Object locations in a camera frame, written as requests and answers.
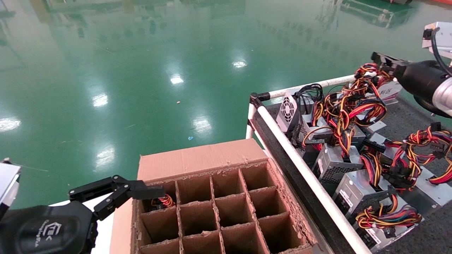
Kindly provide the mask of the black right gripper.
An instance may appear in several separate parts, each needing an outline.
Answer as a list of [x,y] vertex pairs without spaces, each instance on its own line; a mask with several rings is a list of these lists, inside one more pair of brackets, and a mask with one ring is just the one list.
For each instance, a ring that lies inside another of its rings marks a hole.
[[433,103],[434,92],[446,81],[446,72],[434,60],[409,62],[383,53],[372,53],[371,60],[407,92],[428,103]]

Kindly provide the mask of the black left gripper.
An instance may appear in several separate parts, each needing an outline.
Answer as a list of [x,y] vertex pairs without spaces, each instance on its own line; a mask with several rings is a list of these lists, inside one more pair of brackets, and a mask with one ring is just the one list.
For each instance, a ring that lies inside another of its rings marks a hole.
[[[92,212],[81,204],[109,194]],[[62,206],[33,206],[8,210],[1,219],[2,254],[89,254],[97,238],[97,220],[105,220],[130,198],[164,198],[162,186],[114,175],[69,191]]]

